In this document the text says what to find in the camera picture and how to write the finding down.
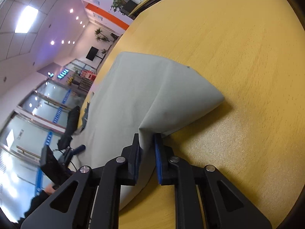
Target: folded cloth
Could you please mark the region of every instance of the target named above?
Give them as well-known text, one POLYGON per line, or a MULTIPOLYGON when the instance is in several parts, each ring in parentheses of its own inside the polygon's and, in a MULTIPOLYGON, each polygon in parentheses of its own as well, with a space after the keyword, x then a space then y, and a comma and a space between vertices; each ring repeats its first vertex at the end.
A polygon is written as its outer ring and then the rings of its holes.
POLYGON ((122 186, 120 208, 147 184, 155 166, 152 136, 169 135, 216 108, 224 97, 192 68, 159 56, 123 52, 90 103, 86 128, 71 147, 86 145, 82 165, 100 167, 120 156, 139 133, 143 149, 136 186, 122 186))

